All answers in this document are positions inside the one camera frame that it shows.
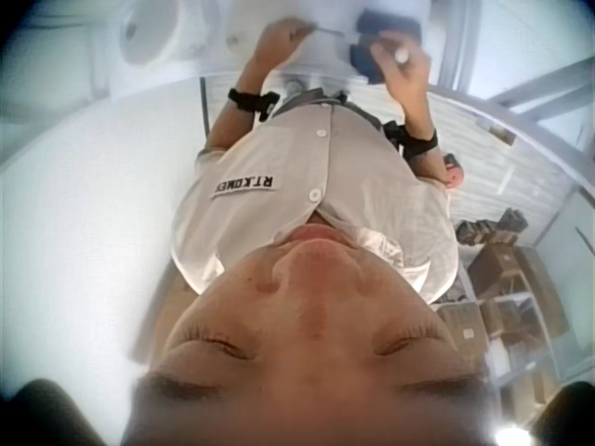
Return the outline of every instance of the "lips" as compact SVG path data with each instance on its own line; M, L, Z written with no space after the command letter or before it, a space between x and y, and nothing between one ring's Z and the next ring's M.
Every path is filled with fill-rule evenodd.
M349 248L353 245L350 243L343 234L338 230L334 230L325 225L309 224L303 225L291 232L282 242L288 244L291 242L307 242L310 240L330 240L332 242L344 244Z

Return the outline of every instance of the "wrist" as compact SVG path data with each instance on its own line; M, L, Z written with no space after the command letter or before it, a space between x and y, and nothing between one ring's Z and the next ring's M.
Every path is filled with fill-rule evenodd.
M247 70L253 73L257 73L264 77L267 77L269 74L271 74L273 70L273 68L271 68L269 64L263 62L262 60L259 60L256 56L253 56L248 61L248 63L246 63L245 67Z
M416 139L431 140L436 128L431 120L430 105L427 98L423 98L413 107L403 106L405 115L405 129Z
M235 89L240 93L259 95L269 73L270 71L267 71L251 59L246 63Z

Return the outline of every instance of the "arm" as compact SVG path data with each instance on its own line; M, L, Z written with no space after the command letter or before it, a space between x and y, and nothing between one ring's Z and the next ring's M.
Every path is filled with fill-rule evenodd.
M430 58L406 34L388 31L380 36L409 51L409 60L400 66L382 44L371 47L372 56L384 73L389 94L403 107L407 133L413 138L430 140L435 131L428 103ZM416 177L433 179L444 185L449 181L440 148L417 156L409 166Z
M257 44L254 56L246 64L235 89L240 93L260 95L269 74L288 60L312 27L298 19L284 19L269 25ZM252 131L254 113L238 110L228 101L206 140L205 149L227 151Z

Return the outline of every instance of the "shirt button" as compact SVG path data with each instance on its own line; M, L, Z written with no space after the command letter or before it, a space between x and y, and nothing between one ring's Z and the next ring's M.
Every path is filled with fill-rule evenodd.
M312 189L308 198L310 198L311 202L318 203L323 198L323 192L320 189Z

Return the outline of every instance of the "name tag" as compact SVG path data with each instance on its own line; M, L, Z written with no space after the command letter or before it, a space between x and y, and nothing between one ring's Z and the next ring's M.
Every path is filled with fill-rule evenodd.
M215 193L213 193L213 197L217 197L226 193L243 192L246 190L279 189L275 179L275 176L271 175L258 177L244 177L221 181L217 185Z

